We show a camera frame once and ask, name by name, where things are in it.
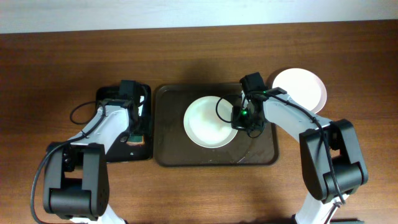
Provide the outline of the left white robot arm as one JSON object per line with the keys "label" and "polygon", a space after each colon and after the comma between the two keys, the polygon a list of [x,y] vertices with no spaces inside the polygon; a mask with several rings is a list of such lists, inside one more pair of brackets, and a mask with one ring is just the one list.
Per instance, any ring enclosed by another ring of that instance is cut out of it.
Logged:
{"label": "left white robot arm", "polygon": [[44,174],[43,208],[73,223],[125,223],[109,204],[107,165],[147,160],[151,149],[150,100],[103,100],[74,137],[51,143],[32,183],[35,200]]}

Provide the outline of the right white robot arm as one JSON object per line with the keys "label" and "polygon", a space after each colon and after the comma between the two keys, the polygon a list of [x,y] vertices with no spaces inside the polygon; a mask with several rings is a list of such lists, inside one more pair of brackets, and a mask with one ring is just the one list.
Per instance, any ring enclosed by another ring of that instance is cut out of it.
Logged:
{"label": "right white robot arm", "polygon": [[338,208],[368,182],[369,173],[353,124],[332,121],[295,102],[281,88],[245,92],[231,112],[231,126],[251,133],[272,123],[300,145],[308,194],[292,223],[331,223]]}

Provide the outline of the white plate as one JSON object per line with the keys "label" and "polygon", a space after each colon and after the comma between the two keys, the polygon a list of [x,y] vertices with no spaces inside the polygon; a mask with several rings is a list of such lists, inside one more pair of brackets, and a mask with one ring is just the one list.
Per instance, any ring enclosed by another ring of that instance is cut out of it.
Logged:
{"label": "white plate", "polygon": [[204,96],[191,103],[183,117],[187,136],[197,145],[205,148],[219,148],[229,144],[238,131],[231,124],[222,121],[231,119],[233,106],[219,96]]}
{"label": "white plate", "polygon": [[272,87],[282,88],[295,102],[313,113],[318,113],[326,105],[326,86],[317,75],[309,70],[285,69],[276,75]]}

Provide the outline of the orange green sponge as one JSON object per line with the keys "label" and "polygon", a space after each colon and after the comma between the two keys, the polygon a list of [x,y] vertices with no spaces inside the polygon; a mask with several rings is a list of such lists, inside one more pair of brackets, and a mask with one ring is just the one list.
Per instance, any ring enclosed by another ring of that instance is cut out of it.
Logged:
{"label": "orange green sponge", "polygon": [[126,144],[129,146],[142,146],[145,144],[144,136],[132,134],[128,137]]}

